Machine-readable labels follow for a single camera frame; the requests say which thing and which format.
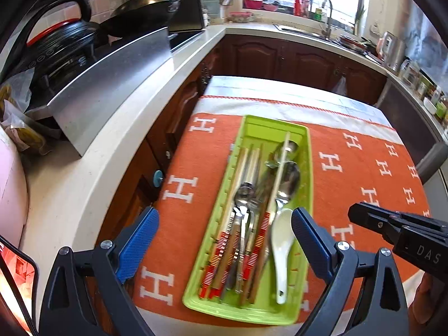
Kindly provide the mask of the white ceramic spoon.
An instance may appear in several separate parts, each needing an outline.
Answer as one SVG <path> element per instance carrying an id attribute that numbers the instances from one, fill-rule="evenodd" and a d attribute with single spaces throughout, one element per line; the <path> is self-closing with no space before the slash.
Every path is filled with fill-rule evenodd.
<path id="1" fill-rule="evenodd" d="M 291 229 L 291 209 L 282 209 L 271 228 L 271 249 L 276 272 L 276 302 L 284 304 L 287 299 L 288 257 L 295 235 Z"/>

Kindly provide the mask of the large steel spoon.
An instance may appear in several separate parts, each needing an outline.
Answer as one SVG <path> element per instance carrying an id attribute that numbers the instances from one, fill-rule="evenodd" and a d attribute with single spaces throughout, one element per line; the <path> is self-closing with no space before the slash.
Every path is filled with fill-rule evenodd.
<path id="1" fill-rule="evenodd" d="M 296 162 L 284 164 L 282 179 L 276 193 L 276 211 L 279 212 L 294 197 L 300 182 L 301 173 Z"/>

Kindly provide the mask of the bamboo chopstick red-striped end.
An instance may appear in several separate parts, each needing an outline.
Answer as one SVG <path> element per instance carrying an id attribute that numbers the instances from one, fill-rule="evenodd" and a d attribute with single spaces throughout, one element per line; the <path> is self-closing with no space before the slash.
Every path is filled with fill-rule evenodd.
<path id="1" fill-rule="evenodd" d="M 220 227 L 216 237 L 216 243 L 213 245 L 212 251 L 210 252 L 208 265 L 204 270 L 204 277 L 201 282 L 199 291 L 199 298 L 201 299 L 204 299 L 206 297 L 207 291 L 212 284 L 212 280 L 214 278 L 214 275 L 216 274 L 216 270 L 225 251 L 225 247 L 230 234 L 230 229 L 232 228 L 232 225 L 230 225 L 229 223 L 232 221 L 233 198 L 236 190 L 240 186 L 241 178 L 244 174 L 244 169 L 248 160 L 248 153 L 248 148 L 241 148 L 239 151 L 239 158 L 236 162 L 232 181 L 225 197 L 225 203 L 223 206 Z"/>

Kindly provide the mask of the lime green utensil tray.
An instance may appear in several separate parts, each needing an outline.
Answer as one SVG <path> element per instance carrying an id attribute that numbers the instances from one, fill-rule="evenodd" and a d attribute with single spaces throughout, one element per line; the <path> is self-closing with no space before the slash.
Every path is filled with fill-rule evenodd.
<path id="1" fill-rule="evenodd" d="M 267 158 L 267 155 L 280 143 L 286 132 L 290 132 L 291 139 L 299 145 L 299 152 L 296 158 L 298 160 L 298 168 L 302 174 L 298 192 L 292 197 L 287 206 L 291 209 L 304 207 L 309 214 L 313 213 L 314 184 L 309 129 L 302 125 L 252 115 L 244 117 L 235 139 L 235 150 L 228 160 L 220 191 L 210 213 L 209 223 L 204 232 L 196 262 L 185 288 L 183 304 L 189 309 L 221 319 L 259 325 L 291 325 L 298 319 L 308 264 L 304 256 L 297 254 L 301 249 L 297 242 L 292 244 L 292 253 L 287 259 L 288 287 L 285 304 L 279 305 L 274 300 L 272 281 L 275 275 L 272 263 L 268 263 L 266 271 L 263 273 L 260 281 L 260 290 L 252 305 L 238 307 L 238 297 L 235 294 L 224 296 L 223 302 L 218 301 L 216 297 L 210 298 L 207 295 L 200 297 L 200 283 L 206 274 L 207 261 L 211 256 L 213 245 L 216 244 L 216 240 L 219 237 L 218 227 L 223 222 L 227 190 L 235 172 L 240 149 L 249 147 L 252 144 L 261 144 L 263 145 L 261 157 Z"/>

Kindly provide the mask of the steel fork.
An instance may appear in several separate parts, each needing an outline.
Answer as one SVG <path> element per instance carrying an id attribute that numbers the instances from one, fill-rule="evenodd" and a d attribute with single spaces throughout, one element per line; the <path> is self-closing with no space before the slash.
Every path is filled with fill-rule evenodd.
<path id="1" fill-rule="evenodd" d="M 239 257 L 236 271 L 235 292 L 241 293 L 243 288 L 243 272 L 244 272 L 244 252 L 245 252 L 245 235 L 248 217 L 250 215 L 249 205 L 254 199 L 254 186 L 251 183 L 244 182 L 237 189 L 234 196 L 234 204 L 236 215 L 239 220 Z"/>

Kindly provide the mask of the bamboo chopstick brown end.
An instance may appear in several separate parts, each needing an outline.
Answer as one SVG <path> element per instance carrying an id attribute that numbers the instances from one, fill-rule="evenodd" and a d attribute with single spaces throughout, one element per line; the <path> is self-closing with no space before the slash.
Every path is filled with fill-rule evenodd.
<path id="1" fill-rule="evenodd" d="M 225 284 L 232 272 L 238 267 L 241 257 L 240 253 L 245 244 L 245 226 L 249 215 L 249 202 L 254 197 L 254 184 L 258 177 L 258 162 L 260 160 L 260 148 L 252 147 L 248 151 L 241 175 L 237 178 L 236 188 L 232 191 L 232 213 L 233 221 L 228 241 L 226 241 L 225 252 L 220 260 L 216 274 L 213 277 L 212 290 L 209 298 L 221 297 L 225 292 Z"/>

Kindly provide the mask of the steel chopstick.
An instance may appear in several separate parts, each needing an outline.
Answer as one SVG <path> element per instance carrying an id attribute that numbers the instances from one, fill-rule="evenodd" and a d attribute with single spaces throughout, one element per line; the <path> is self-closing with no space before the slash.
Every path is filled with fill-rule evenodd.
<path id="1" fill-rule="evenodd" d="M 236 213 L 232 226 L 232 239 L 230 241 L 230 256 L 225 270 L 225 282 L 220 293 L 220 303 L 223 302 L 225 293 L 230 290 L 235 283 L 235 270 L 239 258 L 239 237 L 241 233 L 242 214 Z"/>

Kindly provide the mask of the kitchen faucet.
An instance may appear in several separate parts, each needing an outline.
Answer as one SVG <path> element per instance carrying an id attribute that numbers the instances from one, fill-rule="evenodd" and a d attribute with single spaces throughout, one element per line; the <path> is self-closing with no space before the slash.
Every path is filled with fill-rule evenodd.
<path id="1" fill-rule="evenodd" d="M 321 33 L 325 40 L 330 40 L 333 22 L 333 3 L 331 0 L 323 0 L 321 5 Z"/>

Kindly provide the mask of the orange H-pattern cloth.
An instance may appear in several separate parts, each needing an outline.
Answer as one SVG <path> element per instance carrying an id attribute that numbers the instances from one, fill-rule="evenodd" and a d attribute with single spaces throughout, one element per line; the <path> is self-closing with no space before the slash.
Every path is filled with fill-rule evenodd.
<path id="1" fill-rule="evenodd" d="M 351 224 L 355 202 L 429 216 L 414 163 L 378 109 L 323 90 L 246 77 L 214 77 L 184 131 L 157 202 L 160 226 L 137 272 L 133 300 L 144 314 L 233 326 L 183 304 L 210 213 L 242 119 L 248 115 L 309 129 L 314 220 L 338 241 L 376 252 L 381 236 Z M 323 282 L 307 268 L 300 313 L 307 318 Z"/>

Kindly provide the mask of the steel electric kettle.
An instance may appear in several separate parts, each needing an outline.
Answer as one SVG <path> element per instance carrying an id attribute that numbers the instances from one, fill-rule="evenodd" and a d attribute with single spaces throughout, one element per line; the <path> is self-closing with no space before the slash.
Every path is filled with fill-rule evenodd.
<path id="1" fill-rule="evenodd" d="M 377 54 L 383 66 L 388 71 L 398 75 L 405 56 L 405 42 L 386 31 L 378 40 Z"/>

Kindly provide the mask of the steel stove splash guard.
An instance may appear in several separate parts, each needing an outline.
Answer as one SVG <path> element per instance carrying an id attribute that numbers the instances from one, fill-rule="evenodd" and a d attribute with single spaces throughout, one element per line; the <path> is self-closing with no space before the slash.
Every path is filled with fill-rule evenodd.
<path id="1" fill-rule="evenodd" d="M 35 121 L 54 118 L 84 155 L 118 107 L 171 57 L 168 29 L 148 33 L 91 65 L 27 115 Z"/>

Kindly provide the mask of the red bottle on windowsill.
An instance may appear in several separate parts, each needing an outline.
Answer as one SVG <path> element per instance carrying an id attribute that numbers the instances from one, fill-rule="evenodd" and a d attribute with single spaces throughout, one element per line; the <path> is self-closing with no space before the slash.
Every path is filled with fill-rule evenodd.
<path id="1" fill-rule="evenodd" d="M 299 17 L 302 15 L 302 0 L 295 0 L 293 13 Z"/>

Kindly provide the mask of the black kettle red rim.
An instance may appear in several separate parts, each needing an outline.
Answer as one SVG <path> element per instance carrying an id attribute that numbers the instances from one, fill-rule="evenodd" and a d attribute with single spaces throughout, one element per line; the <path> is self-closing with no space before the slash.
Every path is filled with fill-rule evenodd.
<path id="1" fill-rule="evenodd" d="M 78 5 L 80 18 L 62 24 L 29 42 L 30 33 L 39 19 L 49 10 L 67 2 Z M 51 68 L 62 64 L 79 49 L 87 47 L 93 52 L 97 46 L 107 44 L 107 35 L 91 17 L 92 11 L 87 0 L 59 0 L 38 10 L 22 29 L 11 49 L 7 65 L 10 73 L 17 74 L 33 68 L 41 75 L 49 75 Z"/>

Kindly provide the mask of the black wok with lid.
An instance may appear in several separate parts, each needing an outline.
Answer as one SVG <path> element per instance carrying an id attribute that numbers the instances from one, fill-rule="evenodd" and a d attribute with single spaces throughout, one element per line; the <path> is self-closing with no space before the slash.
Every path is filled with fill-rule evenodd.
<path id="1" fill-rule="evenodd" d="M 101 30 L 125 38 L 165 27 L 184 0 L 128 0 L 100 24 Z"/>

